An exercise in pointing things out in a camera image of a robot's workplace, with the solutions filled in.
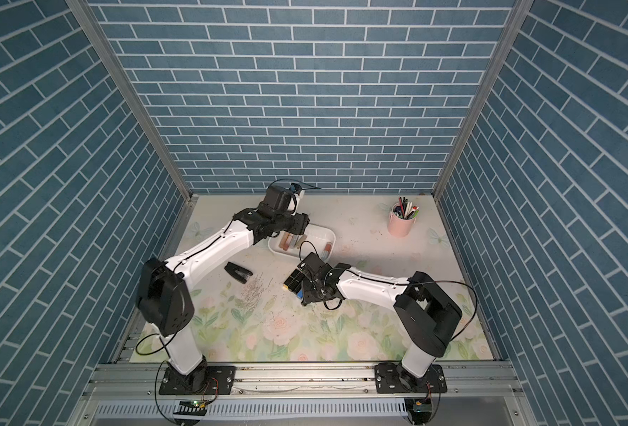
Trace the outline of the beige lip gloss tube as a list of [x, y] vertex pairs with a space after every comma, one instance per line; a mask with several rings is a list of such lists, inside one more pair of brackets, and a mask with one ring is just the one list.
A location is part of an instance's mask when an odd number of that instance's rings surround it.
[[285, 233], [280, 242], [280, 248], [282, 250], [288, 250], [290, 248], [290, 243], [293, 239], [292, 234]]

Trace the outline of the gold lipstick tube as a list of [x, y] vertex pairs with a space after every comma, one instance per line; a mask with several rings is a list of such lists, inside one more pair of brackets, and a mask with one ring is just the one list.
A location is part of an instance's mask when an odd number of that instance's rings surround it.
[[301, 246], [303, 245], [303, 243], [307, 240], [307, 235], [302, 235], [299, 237], [299, 239], [296, 241], [296, 248], [301, 248]]

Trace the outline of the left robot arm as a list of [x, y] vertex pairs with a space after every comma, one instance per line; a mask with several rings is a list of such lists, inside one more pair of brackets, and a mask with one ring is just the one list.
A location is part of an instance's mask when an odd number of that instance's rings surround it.
[[195, 314], [192, 290], [232, 256], [281, 232], [302, 235], [310, 218], [297, 211], [304, 184], [270, 184], [262, 202], [232, 215], [227, 225], [193, 248], [166, 260], [149, 259], [142, 267], [135, 305], [154, 326], [174, 370], [189, 376], [204, 361], [190, 323]]

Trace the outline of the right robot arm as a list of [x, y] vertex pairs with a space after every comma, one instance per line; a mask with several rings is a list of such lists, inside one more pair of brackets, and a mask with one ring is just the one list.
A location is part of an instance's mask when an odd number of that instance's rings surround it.
[[285, 286], [302, 305], [355, 300], [395, 312], [411, 339], [399, 366], [414, 380], [424, 378], [434, 361], [444, 356], [463, 315], [427, 273], [392, 278], [349, 264], [330, 266], [314, 253], [299, 262]]

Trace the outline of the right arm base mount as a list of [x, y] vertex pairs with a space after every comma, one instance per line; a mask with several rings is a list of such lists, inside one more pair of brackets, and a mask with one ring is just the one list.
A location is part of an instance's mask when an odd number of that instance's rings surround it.
[[448, 391], [442, 367], [432, 364], [424, 376], [416, 378], [399, 363], [383, 362], [374, 366], [376, 392], [398, 393], [445, 393]]

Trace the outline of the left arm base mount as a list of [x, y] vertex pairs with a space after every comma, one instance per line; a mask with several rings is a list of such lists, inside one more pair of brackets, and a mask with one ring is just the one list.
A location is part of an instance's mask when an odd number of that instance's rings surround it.
[[229, 395], [232, 391], [236, 367], [229, 365], [197, 367], [189, 375], [181, 375], [169, 367], [158, 389], [167, 395]]

